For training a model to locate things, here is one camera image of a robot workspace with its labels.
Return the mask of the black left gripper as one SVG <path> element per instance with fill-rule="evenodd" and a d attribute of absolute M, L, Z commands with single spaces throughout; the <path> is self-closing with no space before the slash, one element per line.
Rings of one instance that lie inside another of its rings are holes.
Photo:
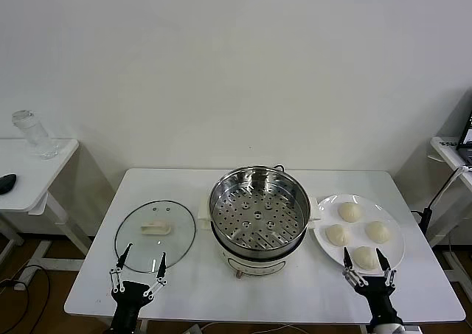
<path fill-rule="evenodd" d="M 132 243 L 127 244 L 124 252 L 118 256 L 116 265 L 109 271 L 111 278 L 112 298 L 117 303 L 111 321 L 110 333 L 134 333 L 142 307 L 148 305 L 158 292 L 167 285 L 165 278 L 167 254 L 162 254 L 156 281 L 151 285 L 125 280 L 122 282 L 121 273 L 125 266 Z"/>

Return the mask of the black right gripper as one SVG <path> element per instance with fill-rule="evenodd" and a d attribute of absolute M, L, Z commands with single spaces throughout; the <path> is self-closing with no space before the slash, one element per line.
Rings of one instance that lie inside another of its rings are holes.
<path fill-rule="evenodd" d="M 397 324 L 397 311 L 390 302 L 390 295 L 395 291 L 396 270 L 392 269 L 388 259 L 379 248 L 375 249 L 384 279 L 364 279 L 353 267 L 349 251 L 344 247 L 343 276 L 359 295 L 366 298 L 372 319 L 370 326 Z"/>

